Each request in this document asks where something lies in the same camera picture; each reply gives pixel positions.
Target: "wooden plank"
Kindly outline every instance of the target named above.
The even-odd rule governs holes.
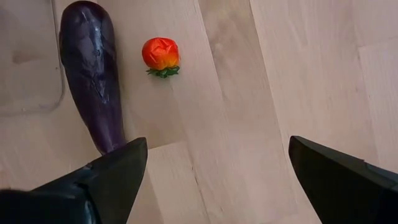
[[[377,164],[351,1],[251,0],[251,6],[284,149],[291,135],[301,135]],[[301,11],[302,20],[289,11]],[[297,181],[294,189],[299,207],[309,207]]]
[[[290,215],[294,195],[250,2],[199,3],[251,211],[241,222]]]
[[[148,173],[165,224],[209,223],[184,142],[151,149]]]
[[[398,1],[353,0],[358,45],[398,37]]]
[[[298,213],[291,216],[286,216],[280,220],[269,222],[266,224],[322,224],[318,215],[311,208],[300,208]]]
[[[136,197],[136,201],[132,206],[132,210],[127,223],[164,224],[148,170],[149,168],[147,164],[144,179],[142,180],[140,189]]]
[[[398,39],[359,52],[380,166],[398,172]]]

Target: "red tomato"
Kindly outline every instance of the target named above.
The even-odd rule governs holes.
[[[178,67],[180,56],[174,40],[156,37],[148,40],[142,48],[144,62],[153,70]]]

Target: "eggplant skin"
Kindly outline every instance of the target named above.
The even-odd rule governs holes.
[[[114,31],[108,13],[77,1],[62,14],[60,55],[73,100],[102,154],[126,144]]]

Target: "wooden floor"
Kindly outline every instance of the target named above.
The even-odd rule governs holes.
[[[58,22],[71,2],[53,0]],[[398,172],[398,1],[97,2],[115,26],[127,137],[152,148],[130,223],[320,223],[291,135]],[[158,36],[178,43],[179,76],[146,75],[141,48]],[[67,86],[50,113],[0,118],[0,136],[0,187],[100,156]]]

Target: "light wood surface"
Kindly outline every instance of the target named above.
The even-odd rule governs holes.
[[[398,172],[398,39],[361,47],[359,52],[380,165]]]
[[[58,23],[71,2],[53,0]],[[291,135],[398,172],[396,1],[97,2],[115,27],[126,136],[154,148],[129,223],[320,223]],[[157,36],[178,43],[180,75],[146,75],[141,47]],[[0,118],[0,136],[0,187],[100,156],[67,84],[57,109]]]
[[[210,223],[185,142],[151,149],[148,173],[165,224]]]

